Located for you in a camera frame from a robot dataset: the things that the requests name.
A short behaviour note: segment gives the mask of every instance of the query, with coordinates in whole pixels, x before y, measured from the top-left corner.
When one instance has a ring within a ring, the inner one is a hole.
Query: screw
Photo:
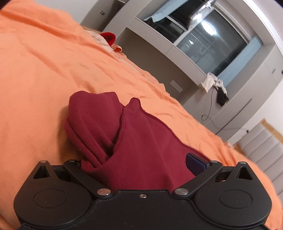
[[[97,194],[100,196],[108,196],[111,194],[111,190],[108,188],[101,188],[97,190]]]
[[[177,195],[179,195],[179,196],[185,196],[185,195],[187,195],[189,193],[189,191],[187,189],[185,189],[185,188],[177,188],[175,190],[175,193]]]
[[[140,198],[147,198],[146,194],[140,194]]]

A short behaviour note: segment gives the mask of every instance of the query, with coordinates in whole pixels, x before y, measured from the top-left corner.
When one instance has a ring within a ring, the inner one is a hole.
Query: light blue curtain
[[[148,18],[145,18],[144,21],[152,18],[153,22],[158,22],[163,18],[166,18],[169,14],[174,12],[180,6],[184,5],[187,1],[189,0],[169,0],[165,4],[163,4],[153,15]]]
[[[225,70],[218,75],[218,78],[223,81],[224,87],[227,87],[227,85],[241,72],[261,47],[262,41],[259,37],[255,36],[240,54],[225,68]]]

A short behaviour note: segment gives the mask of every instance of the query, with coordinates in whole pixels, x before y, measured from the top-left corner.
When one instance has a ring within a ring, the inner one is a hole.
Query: orange bed sheet
[[[63,129],[76,91],[114,91],[126,105],[137,97],[185,144],[224,165],[247,161],[272,198],[267,221],[280,228],[282,206],[267,176],[224,146],[165,92],[162,84],[123,54],[102,48],[65,12],[12,0],[0,11],[0,229],[16,229],[13,199],[35,164],[77,158]]]

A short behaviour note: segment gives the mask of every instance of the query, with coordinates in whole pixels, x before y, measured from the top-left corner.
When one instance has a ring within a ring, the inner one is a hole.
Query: maroon garment
[[[194,175],[185,159],[192,152],[139,99],[123,106],[114,92],[76,92],[70,97],[65,130],[85,157],[82,170],[111,190],[174,190]]]

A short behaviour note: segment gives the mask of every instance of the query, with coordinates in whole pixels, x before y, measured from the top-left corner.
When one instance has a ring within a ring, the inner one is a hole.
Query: wall
[[[281,53],[283,54],[283,8],[274,0],[244,0],[257,14],[271,33]],[[274,126],[279,132],[283,133],[283,81],[279,83],[275,91],[271,94],[263,106],[255,115],[243,126],[246,129],[252,129],[263,118]],[[234,144],[243,135],[245,131],[238,131],[229,139],[229,143]]]
[[[81,23],[88,11],[98,0],[35,0],[37,3],[68,12],[72,18]]]

